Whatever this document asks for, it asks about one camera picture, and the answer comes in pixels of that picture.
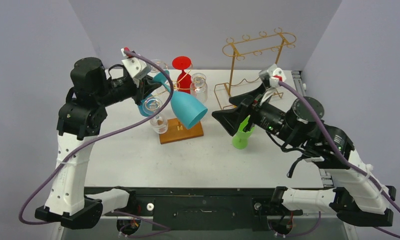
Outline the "small clear wine glass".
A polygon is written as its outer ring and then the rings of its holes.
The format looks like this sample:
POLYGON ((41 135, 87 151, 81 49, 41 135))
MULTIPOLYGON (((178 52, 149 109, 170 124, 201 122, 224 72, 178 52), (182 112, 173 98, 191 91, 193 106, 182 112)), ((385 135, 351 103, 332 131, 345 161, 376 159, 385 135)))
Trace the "small clear wine glass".
POLYGON ((154 115, 149 120, 153 130, 159 135, 166 133, 168 131, 168 119, 162 113, 158 112, 162 107, 162 101, 152 96, 145 102, 145 105, 148 110, 153 112, 152 115, 154 115))

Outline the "clear champagne flute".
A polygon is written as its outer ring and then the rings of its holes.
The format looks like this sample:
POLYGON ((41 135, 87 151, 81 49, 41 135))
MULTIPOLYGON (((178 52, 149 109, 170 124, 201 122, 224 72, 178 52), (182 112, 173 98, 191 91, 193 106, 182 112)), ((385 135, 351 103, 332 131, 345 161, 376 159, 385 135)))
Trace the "clear champagne flute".
MULTIPOLYGON (((166 62, 164 62, 163 60, 160 59, 152 59, 151 60, 156 66, 160 67, 163 70, 169 70, 168 68, 168 64, 166 62)), ((160 73, 160 70, 158 70, 156 67, 154 67, 153 65, 150 65, 151 67, 151 71, 149 73, 149 75, 151 77, 155 77, 157 74, 160 73)))

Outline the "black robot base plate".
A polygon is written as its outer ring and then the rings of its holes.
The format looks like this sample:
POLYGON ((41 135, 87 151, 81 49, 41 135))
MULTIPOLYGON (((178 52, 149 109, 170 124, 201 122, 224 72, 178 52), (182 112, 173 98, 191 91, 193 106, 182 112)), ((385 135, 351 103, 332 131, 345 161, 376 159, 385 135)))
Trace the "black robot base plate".
POLYGON ((152 217, 173 231, 266 231, 276 223, 302 215, 272 202, 273 188, 127 188, 124 213, 152 217))

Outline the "blue plastic goblet front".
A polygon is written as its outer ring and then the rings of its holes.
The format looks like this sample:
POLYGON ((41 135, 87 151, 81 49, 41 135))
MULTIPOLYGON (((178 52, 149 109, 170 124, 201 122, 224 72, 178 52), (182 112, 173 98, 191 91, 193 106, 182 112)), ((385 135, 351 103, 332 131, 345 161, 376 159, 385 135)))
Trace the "blue plastic goblet front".
POLYGON ((169 93, 173 90, 170 99, 172 111, 185 128, 191 129, 206 115, 208 109, 196 97, 171 87, 162 72, 154 76, 153 81, 162 84, 169 93))

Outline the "gold spiral rack wooden base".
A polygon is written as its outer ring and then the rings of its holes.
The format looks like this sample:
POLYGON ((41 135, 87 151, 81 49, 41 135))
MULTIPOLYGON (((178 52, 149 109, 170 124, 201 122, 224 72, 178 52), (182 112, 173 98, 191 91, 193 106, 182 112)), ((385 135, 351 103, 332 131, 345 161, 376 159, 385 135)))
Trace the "gold spiral rack wooden base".
MULTIPOLYGON (((175 87, 175 89, 177 90, 177 86, 176 86, 177 81, 172 80, 172 83, 173 83, 173 86, 175 87)), ((165 91, 158 93, 158 94, 154 94, 152 96, 158 98, 158 96, 160 94, 163 94, 165 92, 168 92, 168 91, 165 89, 165 91)), ((161 144, 167 144, 167 143, 172 143, 172 142, 176 142, 176 141, 201 137, 203 135, 204 135, 204 133, 203 133, 203 129, 201 126, 201 121, 198 124, 196 124, 194 127, 192 127, 191 129, 187 129, 178 120, 178 118, 175 117, 172 119, 168 119, 168 131, 164 134, 159 134, 159 140, 160 140, 161 144)))

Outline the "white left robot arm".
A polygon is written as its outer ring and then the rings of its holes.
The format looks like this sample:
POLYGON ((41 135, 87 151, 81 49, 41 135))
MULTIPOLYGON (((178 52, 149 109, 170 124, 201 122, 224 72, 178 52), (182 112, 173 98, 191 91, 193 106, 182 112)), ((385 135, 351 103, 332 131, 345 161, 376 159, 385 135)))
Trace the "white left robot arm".
POLYGON ((48 179, 52 187, 45 204, 35 210, 36 219, 78 230, 94 227, 103 214, 114 210, 124 215, 136 211, 137 201, 126 190, 84 193, 94 139, 107 117, 106 108, 129 98, 140 105, 159 86, 149 76, 150 65, 138 58, 124 59, 120 67, 123 76, 111 78, 96 57, 74 64, 73 86, 58 112, 57 163, 48 179))

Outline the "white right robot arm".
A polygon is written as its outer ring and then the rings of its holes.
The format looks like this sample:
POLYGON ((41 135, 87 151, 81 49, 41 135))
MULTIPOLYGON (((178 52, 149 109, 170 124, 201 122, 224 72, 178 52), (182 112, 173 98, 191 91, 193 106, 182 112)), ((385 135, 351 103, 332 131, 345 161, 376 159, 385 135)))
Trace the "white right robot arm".
POLYGON ((212 117, 231 136, 260 127, 272 141, 282 141, 281 151, 300 152, 299 161, 313 163, 334 182, 332 188, 321 190, 276 187, 269 201, 271 210, 277 214, 300 210, 333 213, 357 227, 392 226, 395 187, 376 179, 372 166, 361 160, 342 129, 324 123, 322 104, 298 94, 289 110, 283 111, 265 97, 263 87, 231 97, 234 108, 214 111, 212 117))

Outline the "patterned clear glass goblet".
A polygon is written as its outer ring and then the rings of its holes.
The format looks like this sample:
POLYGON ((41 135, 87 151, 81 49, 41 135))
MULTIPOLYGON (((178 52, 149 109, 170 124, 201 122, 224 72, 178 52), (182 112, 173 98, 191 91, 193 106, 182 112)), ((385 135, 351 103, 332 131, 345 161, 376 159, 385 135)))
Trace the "patterned clear glass goblet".
POLYGON ((190 94, 203 104, 207 101, 208 86, 203 73, 198 72, 191 76, 190 94))

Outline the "red plastic goblet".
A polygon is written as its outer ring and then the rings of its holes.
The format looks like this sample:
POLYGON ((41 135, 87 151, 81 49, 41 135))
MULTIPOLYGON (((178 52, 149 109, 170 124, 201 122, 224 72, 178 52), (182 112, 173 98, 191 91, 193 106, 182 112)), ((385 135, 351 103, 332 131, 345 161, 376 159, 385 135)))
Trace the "red plastic goblet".
POLYGON ((189 74, 189 68, 191 67, 191 59, 187 56, 178 56, 172 61, 172 66, 176 70, 180 70, 181 73, 177 78, 177 90, 187 94, 191 93, 191 75, 189 74))

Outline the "blue plastic goblet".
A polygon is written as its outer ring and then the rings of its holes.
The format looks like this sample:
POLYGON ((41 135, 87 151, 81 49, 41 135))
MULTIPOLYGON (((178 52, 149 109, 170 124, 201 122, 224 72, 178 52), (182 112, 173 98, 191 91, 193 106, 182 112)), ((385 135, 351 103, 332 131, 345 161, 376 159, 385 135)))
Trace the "blue plastic goblet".
POLYGON ((143 100, 141 101, 141 104, 138 105, 138 110, 139 110, 140 114, 141 114, 143 117, 148 117, 148 116, 150 116, 150 115, 153 114, 153 112, 152 112, 151 110, 148 110, 147 107, 146 107, 146 105, 145 105, 145 102, 146 102, 149 98, 151 98, 151 97, 152 97, 151 94, 148 95, 145 99, 143 99, 143 100))
POLYGON ((162 84, 169 93, 173 90, 170 99, 172 111, 185 128, 191 129, 206 115, 208 109, 196 97, 171 87, 162 72, 154 76, 153 81, 162 84))

